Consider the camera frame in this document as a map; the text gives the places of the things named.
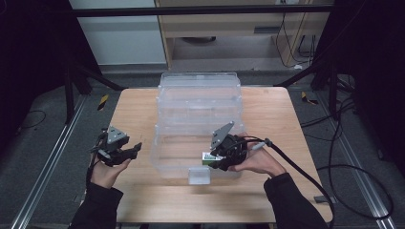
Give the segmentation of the black metal stand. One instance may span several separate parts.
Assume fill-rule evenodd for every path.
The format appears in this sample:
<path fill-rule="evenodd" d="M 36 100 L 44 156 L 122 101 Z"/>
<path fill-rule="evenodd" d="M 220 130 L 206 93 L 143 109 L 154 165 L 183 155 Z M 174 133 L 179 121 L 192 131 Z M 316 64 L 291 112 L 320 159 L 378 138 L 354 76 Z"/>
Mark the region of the black metal stand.
<path fill-rule="evenodd" d="M 310 87 L 319 91 L 325 86 L 329 88 L 329 112 L 334 119 L 338 117 L 337 112 L 337 91 L 338 91 L 338 72 L 337 65 L 334 61 L 319 60 L 312 63 L 306 69 L 300 71 L 293 77 L 275 84 L 275 87 L 287 88 L 293 83 L 303 79 L 304 77 L 313 74 L 314 78 L 310 83 Z"/>
<path fill-rule="evenodd" d="M 107 86 L 115 91 L 123 91 L 124 87 L 108 80 L 101 73 L 96 73 L 80 64 L 68 64 L 64 67 L 64 86 L 66 98 L 66 124 L 69 124 L 75 115 L 74 92 L 73 86 L 76 86 L 80 94 L 89 94 L 92 91 L 90 83 L 87 78 L 98 81 L 99 83 Z"/>

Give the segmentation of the person's right hand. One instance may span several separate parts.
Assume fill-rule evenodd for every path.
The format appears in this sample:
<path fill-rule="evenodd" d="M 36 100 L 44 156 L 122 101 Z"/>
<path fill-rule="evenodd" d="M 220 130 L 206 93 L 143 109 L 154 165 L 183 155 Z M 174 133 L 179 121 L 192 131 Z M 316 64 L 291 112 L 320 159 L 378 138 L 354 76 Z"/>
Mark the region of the person's right hand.
<path fill-rule="evenodd" d="M 270 177 L 277 177 L 287 171 L 266 149 L 252 150 L 255 145 L 256 142 L 248 142 L 245 160 L 240 164 L 229 166 L 228 170 L 232 172 L 248 170 L 258 174 L 267 174 Z"/>

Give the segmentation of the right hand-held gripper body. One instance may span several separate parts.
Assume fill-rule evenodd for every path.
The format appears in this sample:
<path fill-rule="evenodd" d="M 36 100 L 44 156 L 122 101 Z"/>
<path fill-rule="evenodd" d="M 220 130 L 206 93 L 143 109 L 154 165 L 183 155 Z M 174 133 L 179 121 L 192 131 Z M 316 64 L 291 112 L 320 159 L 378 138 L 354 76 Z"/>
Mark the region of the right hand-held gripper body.
<path fill-rule="evenodd" d="M 231 160 L 233 165 L 242 163 L 247 154 L 247 140 L 238 135 L 231 135 L 230 131 L 234 122 L 230 121 L 223 127 L 213 132 L 211 139 L 211 152 L 213 150 L 223 150 L 223 159 Z"/>

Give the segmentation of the black horizontal frame bar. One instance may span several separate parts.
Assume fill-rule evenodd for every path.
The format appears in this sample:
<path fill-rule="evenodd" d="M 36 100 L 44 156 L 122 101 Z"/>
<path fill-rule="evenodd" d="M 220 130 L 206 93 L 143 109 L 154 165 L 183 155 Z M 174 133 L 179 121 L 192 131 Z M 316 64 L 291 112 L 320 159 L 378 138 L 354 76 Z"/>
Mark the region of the black horizontal frame bar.
<path fill-rule="evenodd" d="M 155 16 L 155 15 L 198 15 L 233 13 L 288 13 L 288 12 L 329 12 L 334 5 L 248 5 L 248 6 L 197 6 L 128 9 L 86 9 L 71 10 L 76 17 L 107 16 Z"/>

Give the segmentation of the person's left hand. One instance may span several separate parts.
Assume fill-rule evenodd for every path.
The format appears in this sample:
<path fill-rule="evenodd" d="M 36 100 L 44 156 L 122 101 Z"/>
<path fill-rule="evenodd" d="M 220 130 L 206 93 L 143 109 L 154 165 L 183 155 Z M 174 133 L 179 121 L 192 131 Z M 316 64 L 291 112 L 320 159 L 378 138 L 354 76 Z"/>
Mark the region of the person's left hand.
<path fill-rule="evenodd" d="M 126 159 L 121 164 L 110 167 L 97 159 L 93 164 L 93 172 L 90 181 L 100 187 L 111 189 L 118 176 L 129 166 L 130 159 Z"/>

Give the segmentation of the clear plastic storage box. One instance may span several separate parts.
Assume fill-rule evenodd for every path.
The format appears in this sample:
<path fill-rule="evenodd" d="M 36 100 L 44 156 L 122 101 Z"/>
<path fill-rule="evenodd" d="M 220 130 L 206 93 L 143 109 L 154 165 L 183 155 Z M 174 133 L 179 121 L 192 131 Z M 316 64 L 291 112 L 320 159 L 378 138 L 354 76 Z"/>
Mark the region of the clear plastic storage box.
<path fill-rule="evenodd" d="M 232 135 L 245 130 L 237 74 L 164 73 L 156 102 L 158 121 L 150 156 L 161 177 L 185 178 L 196 185 L 241 175 L 202 164 L 202 153 L 211 153 L 214 131 L 230 121 Z"/>

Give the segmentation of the beige wooden desk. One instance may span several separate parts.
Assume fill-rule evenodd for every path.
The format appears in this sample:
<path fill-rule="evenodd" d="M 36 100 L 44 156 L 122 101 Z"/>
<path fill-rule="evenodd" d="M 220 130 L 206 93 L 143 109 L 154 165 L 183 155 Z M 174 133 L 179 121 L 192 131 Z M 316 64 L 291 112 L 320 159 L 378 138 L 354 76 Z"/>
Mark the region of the beige wooden desk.
<path fill-rule="evenodd" d="M 248 5 L 323 5 L 333 0 L 154 0 L 158 8 Z M 298 60 L 303 37 L 319 37 L 329 19 L 326 12 L 236 13 L 162 15 L 160 30 L 164 40 L 180 37 L 272 36 L 282 63 Z"/>

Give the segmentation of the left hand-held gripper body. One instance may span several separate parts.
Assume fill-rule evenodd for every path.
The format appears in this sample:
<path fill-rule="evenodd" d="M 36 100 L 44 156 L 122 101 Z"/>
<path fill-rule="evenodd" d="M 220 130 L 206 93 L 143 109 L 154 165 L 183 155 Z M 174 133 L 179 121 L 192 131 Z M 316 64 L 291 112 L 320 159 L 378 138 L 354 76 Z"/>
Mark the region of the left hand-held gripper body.
<path fill-rule="evenodd" d="M 124 150 L 121 149 L 121 140 L 126 136 L 128 135 L 113 126 L 102 130 L 96 142 L 95 152 L 106 165 L 113 167 L 123 162 L 121 153 Z"/>

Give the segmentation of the green and white medicine box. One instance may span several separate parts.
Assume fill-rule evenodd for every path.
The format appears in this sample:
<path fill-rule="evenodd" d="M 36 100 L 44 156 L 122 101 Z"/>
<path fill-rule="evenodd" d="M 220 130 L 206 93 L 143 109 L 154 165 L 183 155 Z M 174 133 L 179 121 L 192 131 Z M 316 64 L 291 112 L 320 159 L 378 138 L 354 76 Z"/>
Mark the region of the green and white medicine box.
<path fill-rule="evenodd" d="M 223 159 L 222 156 L 212 156 L 208 152 L 203 152 L 202 153 L 202 164 L 203 165 L 209 165 L 212 162 L 221 161 L 222 159 Z"/>

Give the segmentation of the aluminium floor rail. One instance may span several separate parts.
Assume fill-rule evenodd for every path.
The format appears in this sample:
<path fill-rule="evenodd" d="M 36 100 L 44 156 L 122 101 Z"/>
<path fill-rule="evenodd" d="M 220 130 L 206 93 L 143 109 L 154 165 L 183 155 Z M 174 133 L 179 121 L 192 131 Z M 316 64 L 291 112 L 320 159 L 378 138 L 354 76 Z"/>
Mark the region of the aluminium floor rail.
<path fill-rule="evenodd" d="M 87 101 L 87 98 L 87 95 L 80 95 L 78 97 L 74 106 L 74 114 L 71 120 L 64 125 L 61 134 L 58 136 L 58 139 L 54 144 L 53 149 L 48 156 L 39 176 L 37 177 L 28 197 L 12 221 L 10 229 L 26 229 L 29 225 L 39 200 L 42 198 L 50 178 L 53 175 L 53 171 L 56 168 L 57 163 L 62 156 L 69 139 L 71 138 L 76 123 L 83 112 L 83 107 Z"/>
<path fill-rule="evenodd" d="M 332 111 L 330 111 L 328 108 L 329 103 L 324 95 L 318 95 L 318 101 L 326 115 L 329 117 L 330 124 L 334 129 L 334 134 L 329 149 L 328 165 L 326 166 L 326 169 L 328 170 L 330 188 L 333 192 L 334 198 L 338 202 L 340 202 L 342 206 L 344 206 L 346 209 L 353 212 L 354 214 L 358 215 L 359 217 L 375 221 L 379 229 L 397 229 L 394 221 L 392 220 L 392 213 L 394 212 L 394 202 L 391 195 L 386 190 L 385 186 L 376 177 L 363 169 L 361 163 L 354 153 L 354 150 L 352 149 L 351 144 L 347 140 L 347 137 L 341 128 L 341 114 L 344 110 L 344 106 L 351 106 L 352 103 L 341 102 L 340 108 L 333 107 Z M 347 160 L 346 164 L 331 163 L 333 146 L 335 142 L 338 142 L 341 148 L 341 152 Z M 368 215 L 350 207 L 350 205 L 345 203 L 335 193 L 331 174 L 332 168 L 346 168 L 352 171 L 352 175 L 357 183 L 362 197 L 366 201 L 367 206 L 371 211 Z"/>

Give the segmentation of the white cabinet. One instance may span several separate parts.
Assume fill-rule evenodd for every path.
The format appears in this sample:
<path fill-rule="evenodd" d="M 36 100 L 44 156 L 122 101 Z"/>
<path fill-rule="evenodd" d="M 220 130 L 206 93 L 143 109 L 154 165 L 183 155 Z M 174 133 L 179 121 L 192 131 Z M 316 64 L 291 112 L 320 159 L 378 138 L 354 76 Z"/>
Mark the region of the white cabinet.
<path fill-rule="evenodd" d="M 154 8 L 154 0 L 69 0 L 74 10 Z M 165 64 L 157 16 L 80 17 L 100 66 Z"/>

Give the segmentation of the yellow black tape strip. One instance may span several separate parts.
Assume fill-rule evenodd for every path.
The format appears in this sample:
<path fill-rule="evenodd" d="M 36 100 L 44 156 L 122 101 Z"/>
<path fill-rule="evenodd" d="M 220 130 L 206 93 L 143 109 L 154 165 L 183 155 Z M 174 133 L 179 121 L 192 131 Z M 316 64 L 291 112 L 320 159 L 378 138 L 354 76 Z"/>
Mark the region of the yellow black tape strip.
<path fill-rule="evenodd" d="M 101 97 L 100 102 L 99 102 L 99 104 L 98 104 L 98 106 L 97 106 L 97 110 L 98 110 L 98 111 L 103 110 L 103 108 L 104 108 L 105 105 L 106 105 L 106 102 L 107 102 L 108 98 L 109 98 L 109 95 L 108 95 L 108 94 L 104 94 L 104 95 Z"/>
<path fill-rule="evenodd" d="M 315 93 L 313 93 L 313 92 L 301 92 L 301 98 L 304 102 L 307 102 L 309 104 L 312 104 L 312 105 L 318 104 L 317 97 L 316 97 Z"/>

